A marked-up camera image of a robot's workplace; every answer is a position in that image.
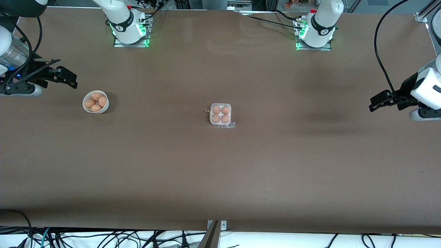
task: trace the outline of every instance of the plastic egg carton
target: plastic egg carton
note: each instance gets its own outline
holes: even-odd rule
[[[220,128],[234,128],[231,122],[231,105],[228,103],[213,103],[210,107],[210,122]]]

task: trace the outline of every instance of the brown table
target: brown table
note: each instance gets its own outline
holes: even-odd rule
[[[37,226],[441,233],[441,122],[369,112],[387,89],[379,18],[342,15],[333,50],[315,52],[231,11],[168,11],[149,48],[124,49],[101,10],[48,9],[38,53],[78,89],[0,98],[0,207]],[[36,20],[19,24],[35,43]],[[378,43],[397,88],[435,57],[412,15],[391,15]],[[106,114],[82,109],[92,90]],[[236,129],[210,126],[213,102],[232,105]]]

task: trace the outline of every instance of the teal cable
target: teal cable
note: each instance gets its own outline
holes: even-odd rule
[[[46,238],[46,235],[48,234],[49,228],[50,228],[50,227],[48,227],[48,228],[46,229],[45,233],[43,234],[43,237],[41,238],[41,245],[40,245],[40,248],[43,248],[43,247],[45,246],[45,245],[44,245],[44,243],[45,243],[45,238]]]

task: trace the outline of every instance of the brown egg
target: brown egg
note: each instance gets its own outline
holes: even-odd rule
[[[104,106],[107,103],[107,98],[106,97],[100,97],[100,99],[98,99],[98,104],[104,108]]]
[[[228,122],[230,122],[230,116],[222,115],[222,118],[220,120],[222,121],[222,123],[227,124]]]
[[[221,112],[221,108],[219,106],[213,106],[213,114],[217,115]]]
[[[230,108],[228,106],[222,107],[222,114],[228,115],[230,113]]]
[[[221,118],[219,117],[219,115],[213,115],[213,116],[211,117],[211,121],[212,121],[213,123],[219,123],[219,121],[221,121]]]
[[[98,112],[101,110],[101,106],[99,106],[98,104],[95,104],[91,107],[92,112]]]
[[[84,106],[86,107],[86,108],[91,108],[93,105],[95,105],[97,102],[95,101],[95,100],[93,100],[93,99],[87,99],[85,102],[84,102]]]
[[[98,101],[100,97],[103,97],[104,95],[99,92],[93,92],[90,96],[93,100]]]

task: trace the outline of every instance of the white bowl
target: white bowl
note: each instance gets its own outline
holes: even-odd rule
[[[90,96],[92,95],[93,92],[101,93],[101,94],[103,94],[103,95],[107,98],[106,105],[104,105],[104,107],[103,107],[100,111],[97,111],[97,112],[92,112],[92,109],[91,109],[91,108],[87,108],[86,106],[84,106],[84,102],[85,102],[86,100],[88,100],[88,99],[92,99]],[[92,113],[92,114],[101,114],[101,113],[106,112],[106,110],[107,110],[108,108],[109,108],[109,98],[107,97],[106,93],[102,92],[101,90],[94,90],[94,91],[91,91],[91,92],[89,92],[89,93],[84,97],[84,99],[83,99],[83,109],[84,109],[85,111],[89,112],[89,113]]]

